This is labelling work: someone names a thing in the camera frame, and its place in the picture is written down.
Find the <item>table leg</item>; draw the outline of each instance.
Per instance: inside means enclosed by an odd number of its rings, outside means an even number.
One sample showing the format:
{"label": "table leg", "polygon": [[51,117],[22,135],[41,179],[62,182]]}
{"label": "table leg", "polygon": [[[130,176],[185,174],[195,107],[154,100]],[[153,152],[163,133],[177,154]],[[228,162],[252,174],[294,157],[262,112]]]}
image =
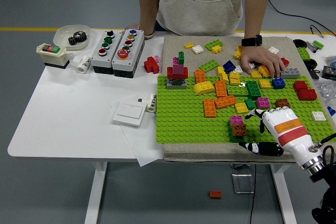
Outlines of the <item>table leg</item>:
{"label": "table leg", "polygon": [[97,223],[101,194],[104,187],[107,162],[95,162],[93,166],[95,167],[96,172],[93,178],[88,210],[85,217],[85,224]]}
{"label": "table leg", "polygon": [[296,218],[294,215],[294,210],[292,202],[290,201],[289,192],[285,177],[283,173],[287,170],[290,165],[282,165],[279,169],[275,165],[270,165],[272,170],[272,175],[274,179],[275,188],[277,190],[278,199],[280,203],[280,208],[282,212],[282,218],[284,224],[296,224]]}

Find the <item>green baseplate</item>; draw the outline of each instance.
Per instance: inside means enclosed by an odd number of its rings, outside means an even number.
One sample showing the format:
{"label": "green baseplate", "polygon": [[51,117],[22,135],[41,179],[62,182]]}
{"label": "green baseplate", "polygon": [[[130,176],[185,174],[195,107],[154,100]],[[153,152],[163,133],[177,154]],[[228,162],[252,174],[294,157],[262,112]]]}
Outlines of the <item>green baseplate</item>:
{"label": "green baseplate", "polygon": [[[217,76],[207,76],[207,81],[213,85],[219,80]],[[251,77],[240,77],[242,83],[253,80]],[[291,109],[306,127],[313,141],[320,141],[334,133],[328,118],[326,122],[314,122],[311,112],[323,111],[319,100],[299,101],[293,84],[297,80],[306,81],[309,88],[312,88],[307,77],[299,79],[285,79],[284,89],[261,89],[261,95],[268,97],[271,109],[275,109],[277,99],[287,98]],[[189,76],[187,89],[167,89],[167,76],[158,76],[157,85],[157,111],[156,111],[156,141],[159,143],[231,143],[229,136],[229,118],[231,115],[238,115],[235,107],[216,110],[216,118],[205,118],[203,100],[205,98],[216,99],[216,93],[196,95],[193,85],[196,84],[195,77]],[[244,102],[247,97],[236,97],[238,102]],[[251,117],[244,119],[247,125],[245,142],[274,142],[271,134],[265,131],[259,132],[259,118]]]}

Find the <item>white bowl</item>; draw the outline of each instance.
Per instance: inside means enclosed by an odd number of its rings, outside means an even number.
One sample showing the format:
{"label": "white bowl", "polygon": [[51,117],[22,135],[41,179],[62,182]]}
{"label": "white bowl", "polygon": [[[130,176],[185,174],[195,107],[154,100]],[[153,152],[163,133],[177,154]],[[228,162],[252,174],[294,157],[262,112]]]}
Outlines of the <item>white bowl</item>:
{"label": "white bowl", "polygon": [[[87,36],[87,40],[84,42],[79,42],[75,45],[70,45],[68,38],[72,37],[75,32],[84,31]],[[91,29],[84,25],[70,25],[64,26],[57,30],[54,36],[54,44],[59,47],[66,47],[67,50],[79,50],[88,45],[90,39]]]}

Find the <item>black watch strap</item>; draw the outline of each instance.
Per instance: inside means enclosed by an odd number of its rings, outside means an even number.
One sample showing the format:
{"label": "black watch strap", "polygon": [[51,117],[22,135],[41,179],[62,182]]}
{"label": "black watch strap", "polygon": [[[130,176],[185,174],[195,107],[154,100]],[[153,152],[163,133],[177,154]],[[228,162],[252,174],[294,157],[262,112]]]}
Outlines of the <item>black watch strap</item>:
{"label": "black watch strap", "polygon": [[258,47],[263,43],[263,38],[261,35],[257,35],[253,38],[246,38],[241,40],[243,47]]}

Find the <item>white table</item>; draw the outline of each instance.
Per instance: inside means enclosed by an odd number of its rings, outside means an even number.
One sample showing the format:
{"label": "white table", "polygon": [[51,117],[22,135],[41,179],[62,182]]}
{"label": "white table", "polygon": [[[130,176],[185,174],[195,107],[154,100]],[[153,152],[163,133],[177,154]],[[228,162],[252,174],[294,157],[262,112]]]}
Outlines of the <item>white table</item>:
{"label": "white table", "polygon": [[[102,33],[103,30],[92,30],[88,46],[81,51],[69,51],[69,55],[92,55]],[[134,94],[145,98],[156,93],[157,75],[147,73],[143,62],[149,56],[161,55],[167,34],[156,33],[145,42],[133,79],[94,73],[92,67],[86,74],[76,73],[70,66],[65,70],[46,67],[8,147],[8,153],[15,158],[76,158],[94,162],[96,173],[85,223],[97,222],[107,162],[135,159],[121,128],[112,124],[110,105]],[[322,40],[317,35],[264,35],[316,39],[329,45],[335,45],[336,40],[331,36]],[[332,53],[332,48],[323,50],[313,56],[320,70],[320,54]],[[279,200],[285,223],[296,223],[283,171],[273,172],[277,189],[281,190]]]}

